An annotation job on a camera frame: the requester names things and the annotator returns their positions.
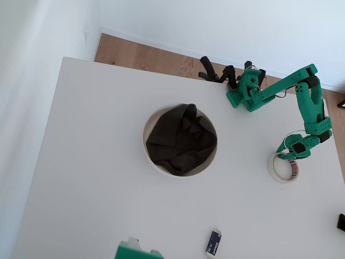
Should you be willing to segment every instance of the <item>wooden floor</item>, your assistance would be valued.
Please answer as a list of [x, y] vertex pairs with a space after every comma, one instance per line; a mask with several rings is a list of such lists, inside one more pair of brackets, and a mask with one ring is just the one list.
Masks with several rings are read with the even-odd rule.
[[[103, 34], [96, 54], [95, 62], [130, 67], [179, 77], [198, 78], [199, 71], [205, 69], [196, 58], [190, 58], [165, 50], [148, 47]], [[224, 65], [212, 63], [218, 75], [223, 74]], [[236, 75], [242, 74], [242, 69], [236, 69]], [[280, 78], [267, 76], [261, 88], [278, 82]], [[345, 109], [337, 104], [345, 99], [345, 94], [323, 90], [329, 116], [332, 118], [333, 134], [339, 161], [345, 179]]]

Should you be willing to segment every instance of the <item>tape roll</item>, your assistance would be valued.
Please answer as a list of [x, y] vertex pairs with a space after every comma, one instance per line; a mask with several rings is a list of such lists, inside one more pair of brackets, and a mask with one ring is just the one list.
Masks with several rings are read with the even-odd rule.
[[278, 155], [280, 155], [280, 154], [285, 155], [286, 153], [285, 152], [279, 152], [279, 153], [275, 153], [275, 154], [270, 156], [270, 158], [268, 160], [268, 163], [267, 163], [268, 172], [270, 173], [271, 177], [273, 179], [275, 179], [275, 181], [277, 181], [277, 182], [280, 182], [280, 183], [290, 183], [290, 182], [295, 181], [297, 179], [298, 175], [299, 175], [298, 164], [297, 164], [297, 162], [295, 160], [291, 160], [291, 159], [288, 160], [290, 165], [291, 165], [291, 169], [292, 169], [292, 175], [291, 175], [291, 177], [288, 180], [280, 177], [279, 174], [277, 173], [277, 171], [275, 170], [275, 168], [274, 168], [274, 159]]

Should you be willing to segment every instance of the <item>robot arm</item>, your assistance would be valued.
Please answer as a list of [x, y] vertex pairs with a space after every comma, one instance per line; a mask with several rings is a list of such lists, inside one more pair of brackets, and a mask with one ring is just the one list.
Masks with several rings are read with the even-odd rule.
[[[209, 67], [212, 67], [212, 64], [207, 57], [202, 58], [202, 63], [205, 67], [208, 67], [207, 71], [210, 71]], [[230, 78], [234, 78], [234, 69], [231, 71], [231, 67], [227, 66], [224, 69], [221, 76], [222, 81], [219, 81], [219, 77], [215, 74], [213, 67], [213, 74], [209, 77], [210, 80], [205, 76], [205, 73], [203, 78], [218, 83], [222, 83], [226, 78], [229, 78], [229, 83], [227, 84], [229, 91], [226, 96], [234, 108], [244, 103], [248, 111], [253, 112], [272, 101], [277, 93], [295, 86], [298, 107], [304, 120], [305, 132], [309, 135], [304, 138], [301, 134], [289, 135], [277, 149], [277, 152], [281, 152], [287, 148], [289, 153], [279, 155], [279, 158], [306, 158], [311, 155], [311, 148], [332, 136], [330, 130], [332, 123], [330, 117], [325, 116], [321, 84], [315, 75], [318, 70], [314, 64], [297, 70], [262, 91], [260, 86], [265, 76], [264, 70], [253, 69], [252, 63], [246, 62], [244, 73], [237, 78], [236, 81], [238, 83], [234, 83], [233, 80], [230, 80]]]

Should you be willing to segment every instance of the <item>dark cloth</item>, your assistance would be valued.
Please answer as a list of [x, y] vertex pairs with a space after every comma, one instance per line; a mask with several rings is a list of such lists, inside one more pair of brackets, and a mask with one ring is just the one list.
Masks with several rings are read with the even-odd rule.
[[195, 104], [184, 104], [163, 114], [146, 142], [152, 162], [173, 175], [202, 164], [217, 144], [215, 129], [196, 112]]

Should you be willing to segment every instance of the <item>green plastic part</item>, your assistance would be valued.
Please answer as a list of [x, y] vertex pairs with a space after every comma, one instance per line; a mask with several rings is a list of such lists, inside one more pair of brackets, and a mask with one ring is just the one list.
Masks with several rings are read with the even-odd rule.
[[[305, 147], [305, 151], [297, 152], [294, 148], [295, 144], [301, 143]], [[278, 157], [281, 159], [296, 159], [296, 158], [307, 158], [311, 155], [310, 149], [315, 147], [320, 143], [320, 138], [317, 136], [306, 136], [302, 137], [301, 134], [292, 134], [288, 136], [284, 141], [282, 141], [281, 145], [277, 149], [277, 153], [285, 150], [286, 148], [290, 149], [290, 152], [286, 155], [279, 155]]]
[[247, 69], [241, 76], [238, 83], [238, 91], [228, 91], [226, 96], [234, 108], [237, 108], [241, 103], [244, 103], [247, 110], [252, 112], [269, 103], [274, 99], [274, 96], [266, 100], [261, 100], [257, 97], [259, 93], [259, 79], [258, 76], [261, 71], [254, 69]]
[[115, 259], [164, 259], [160, 252], [151, 250], [150, 253], [133, 248], [129, 242], [119, 244]]
[[234, 108], [244, 103], [247, 110], [253, 112], [272, 101], [277, 93], [296, 86], [298, 107], [304, 120], [305, 131], [310, 135], [304, 138], [301, 134], [288, 136], [285, 145], [283, 141], [277, 149], [277, 152], [289, 149], [288, 154], [279, 155], [281, 159], [308, 157], [311, 155], [311, 148], [318, 145], [321, 139], [327, 139], [328, 134], [324, 134], [325, 132], [328, 131], [329, 136], [332, 136], [332, 122], [330, 117], [325, 117], [321, 84], [315, 76], [317, 72], [315, 65], [310, 64], [260, 91], [257, 84], [261, 71], [247, 69], [237, 84], [237, 92], [228, 91], [226, 95]]
[[239, 91], [228, 91], [226, 96], [234, 108], [237, 108], [242, 102], [244, 102], [243, 95]]
[[330, 117], [326, 117], [325, 120], [321, 120], [319, 123], [308, 124], [304, 123], [307, 134], [320, 135], [323, 132], [330, 130], [332, 128], [332, 122]]

